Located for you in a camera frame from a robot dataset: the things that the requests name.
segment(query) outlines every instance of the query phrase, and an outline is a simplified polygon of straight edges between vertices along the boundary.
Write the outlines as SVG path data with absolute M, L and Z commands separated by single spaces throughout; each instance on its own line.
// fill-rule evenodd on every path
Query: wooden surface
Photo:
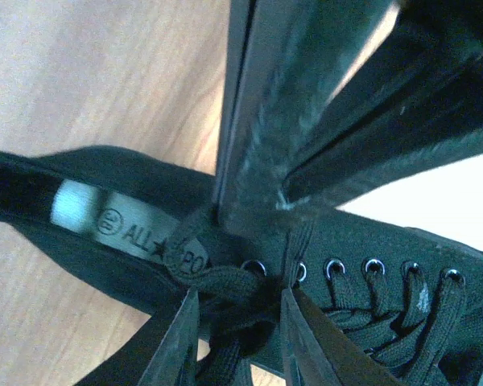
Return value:
M 228 17 L 227 0 L 1 0 L 0 150 L 110 144 L 212 174 Z M 146 320 L 0 224 L 0 385 L 72 384 Z

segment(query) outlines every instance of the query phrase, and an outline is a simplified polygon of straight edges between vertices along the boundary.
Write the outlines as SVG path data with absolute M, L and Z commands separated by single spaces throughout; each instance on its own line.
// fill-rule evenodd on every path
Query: eyelet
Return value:
M 385 265 L 379 259 L 370 259 L 365 263 L 365 273 L 368 273 L 369 271 L 373 271 L 373 272 L 381 271 L 381 273 L 384 275 L 386 271 Z
M 246 269 L 252 273 L 266 276 L 266 268 L 265 265 L 259 260 L 247 260 L 241 264 L 241 269 Z
M 408 272 L 419 273 L 420 272 L 420 265 L 414 261 L 404 261 L 402 263 L 402 276 L 404 278 L 408 277 Z
M 306 280 L 306 276 L 308 275 L 308 270 L 306 269 L 306 265 L 301 261 L 299 263 L 299 269 L 297 269 L 297 281 L 302 283 Z
M 465 285 L 465 276 L 461 274 L 458 269 L 454 268 L 447 268 L 442 271 L 442 277 L 444 279 L 452 279 L 454 281 L 459 282 L 462 285 Z
M 337 267 L 338 269 L 341 269 L 341 272 L 345 274 L 344 263 L 342 263 L 341 260 L 338 260 L 338 259 L 331 259 L 330 261 L 326 262 L 326 265 L 324 267 L 324 275 L 328 280 L 331 280 L 331 269 L 335 267 Z

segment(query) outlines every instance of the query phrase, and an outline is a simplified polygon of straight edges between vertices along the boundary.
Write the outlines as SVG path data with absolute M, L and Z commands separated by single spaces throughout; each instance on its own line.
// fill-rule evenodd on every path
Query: black shoelace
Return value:
M 331 262 L 327 276 L 334 308 L 326 310 L 326 315 L 346 336 L 409 386 L 449 385 L 438 363 L 464 312 L 464 278 L 454 269 L 443 271 L 435 297 L 430 299 L 421 267 L 406 263 L 405 311 L 391 310 L 385 266 L 372 260 L 367 263 L 365 280 L 373 308 L 362 310 L 345 267 L 340 261 Z
M 243 357 L 257 347 L 246 346 L 243 332 L 257 323 L 275 324 L 276 313 L 279 315 L 279 294 L 271 294 L 269 299 L 268 291 L 264 291 L 265 281 L 247 270 L 233 266 L 212 267 L 195 274 L 180 270 L 184 246 L 212 227 L 214 219 L 215 211 L 210 207 L 192 213 L 169 237 L 163 256 L 163 263 L 178 282 L 232 305 L 220 312 L 218 322 L 213 324 L 211 351 L 199 363 L 198 385 L 230 385 L 237 373 L 247 374 L 249 365 Z M 384 265 L 372 260 L 366 268 L 372 310 L 359 306 L 343 263 L 333 261 L 327 267 L 327 274 L 334 308 L 325 310 L 326 315 L 349 339 L 405 384 L 449 385 L 438 362 L 464 312 L 464 278 L 454 269 L 443 272 L 436 295 L 430 299 L 422 269 L 410 264 L 404 273 L 405 310 L 397 311 L 390 309 Z

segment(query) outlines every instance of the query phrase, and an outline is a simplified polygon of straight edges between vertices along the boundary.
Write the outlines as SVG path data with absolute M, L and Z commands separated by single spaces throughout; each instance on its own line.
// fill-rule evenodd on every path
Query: shoe tongue label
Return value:
M 127 195 L 66 179 L 52 204 L 51 222 L 131 256 L 162 264 L 166 239 L 179 221 Z M 194 239 L 185 247 L 181 270 L 197 273 L 208 254 Z

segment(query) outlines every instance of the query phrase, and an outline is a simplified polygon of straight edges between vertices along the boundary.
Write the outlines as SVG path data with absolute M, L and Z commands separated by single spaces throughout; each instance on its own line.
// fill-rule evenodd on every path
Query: sneaker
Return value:
M 186 217 L 212 188 L 212 176 L 107 146 L 0 153 L 0 221 L 149 314 L 196 286 L 201 335 L 239 334 L 241 355 L 274 374 L 279 295 L 294 285 L 405 384 L 483 379 L 483 253 L 334 210 L 246 240 L 224 234 L 214 210 Z

